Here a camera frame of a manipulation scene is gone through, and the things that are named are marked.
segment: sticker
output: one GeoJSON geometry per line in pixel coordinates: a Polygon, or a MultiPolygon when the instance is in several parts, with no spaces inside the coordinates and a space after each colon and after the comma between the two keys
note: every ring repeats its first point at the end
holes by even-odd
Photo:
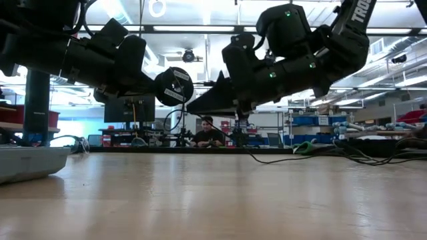
{"type": "Polygon", "coordinates": [[[165,89],[165,94],[173,97],[174,99],[184,101],[184,98],[180,94],[178,94],[174,91],[170,91],[169,89],[165,89]]]}
{"type": "Polygon", "coordinates": [[[176,76],[176,77],[179,77],[180,79],[184,79],[184,80],[186,80],[186,81],[188,81],[189,80],[189,76],[188,75],[186,75],[186,74],[184,74],[184,73],[180,73],[179,71],[173,71],[173,74],[176,76]]]}

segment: black pole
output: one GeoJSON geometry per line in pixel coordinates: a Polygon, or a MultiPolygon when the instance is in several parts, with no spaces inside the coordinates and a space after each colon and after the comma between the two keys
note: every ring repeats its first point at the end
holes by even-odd
{"type": "Polygon", "coordinates": [[[25,86],[23,140],[31,141],[30,134],[41,134],[41,146],[49,140],[50,74],[28,70],[25,86]]]}

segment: monitor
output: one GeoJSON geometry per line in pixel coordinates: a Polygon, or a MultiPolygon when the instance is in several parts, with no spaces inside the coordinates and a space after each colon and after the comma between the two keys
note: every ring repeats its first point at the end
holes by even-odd
{"type": "Polygon", "coordinates": [[[155,97],[136,96],[110,98],[105,103],[104,123],[131,123],[133,122],[133,107],[137,122],[155,121],[155,97]]]}

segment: computer monitor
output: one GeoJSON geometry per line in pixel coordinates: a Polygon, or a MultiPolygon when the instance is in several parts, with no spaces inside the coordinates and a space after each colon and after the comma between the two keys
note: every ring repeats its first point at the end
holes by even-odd
{"type": "Polygon", "coordinates": [[[135,105],[135,118],[137,122],[155,121],[155,97],[119,97],[110,98],[105,104],[104,123],[131,123],[133,107],[135,105]]]}
{"type": "Polygon", "coordinates": [[[270,147],[280,147],[282,141],[280,140],[280,134],[278,133],[267,133],[268,143],[270,147]]]}

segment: workbench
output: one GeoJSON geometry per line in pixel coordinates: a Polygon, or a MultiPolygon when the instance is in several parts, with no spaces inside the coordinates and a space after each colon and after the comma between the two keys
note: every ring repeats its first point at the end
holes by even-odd
{"type": "Polygon", "coordinates": [[[52,177],[0,187],[0,239],[425,240],[426,182],[422,161],[72,155],[52,177]]]}

